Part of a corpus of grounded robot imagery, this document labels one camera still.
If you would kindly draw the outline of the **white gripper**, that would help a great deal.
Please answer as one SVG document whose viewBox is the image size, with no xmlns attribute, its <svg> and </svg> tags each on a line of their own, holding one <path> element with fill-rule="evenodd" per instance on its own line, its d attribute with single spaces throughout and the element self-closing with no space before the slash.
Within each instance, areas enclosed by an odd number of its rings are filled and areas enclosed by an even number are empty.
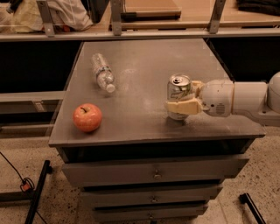
<svg viewBox="0 0 280 224">
<path fill-rule="evenodd" d="M 234 86 L 231 80 L 211 80 L 206 84 L 200 80 L 193 80 L 192 95 L 195 98 L 167 101 L 165 107 L 169 112 L 183 115 L 197 115 L 203 110 L 210 116 L 227 117 L 231 114 Z"/>
</svg>

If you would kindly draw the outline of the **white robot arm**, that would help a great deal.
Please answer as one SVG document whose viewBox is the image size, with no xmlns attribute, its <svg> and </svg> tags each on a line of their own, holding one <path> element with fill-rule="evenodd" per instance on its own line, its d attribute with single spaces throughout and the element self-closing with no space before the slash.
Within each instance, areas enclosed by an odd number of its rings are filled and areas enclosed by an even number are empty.
<svg viewBox="0 0 280 224">
<path fill-rule="evenodd" d="M 268 81 L 210 80 L 204 83 L 183 74 L 168 82 L 165 108 L 174 120 L 204 112 L 210 116 L 245 116 L 266 126 L 280 126 L 280 81 L 276 73 Z"/>
</svg>

